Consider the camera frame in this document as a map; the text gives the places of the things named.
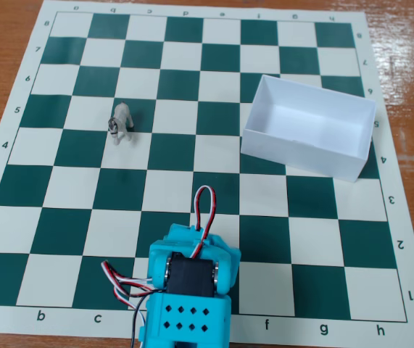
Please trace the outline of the turquoise gripper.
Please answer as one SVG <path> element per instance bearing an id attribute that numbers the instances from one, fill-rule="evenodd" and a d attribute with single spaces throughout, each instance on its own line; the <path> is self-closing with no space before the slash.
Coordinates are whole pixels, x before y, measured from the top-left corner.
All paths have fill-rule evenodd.
<path id="1" fill-rule="evenodd" d="M 194 226 L 172 224 L 168 235 L 163 238 L 162 242 L 164 246 L 172 247 L 175 252 L 181 252 L 184 256 L 191 257 L 198 247 L 203 233 L 203 229 L 196 231 Z M 223 254 L 228 254 L 231 262 L 241 260 L 239 249 L 229 246 L 221 236 L 209 234 L 195 258 L 219 260 Z"/>

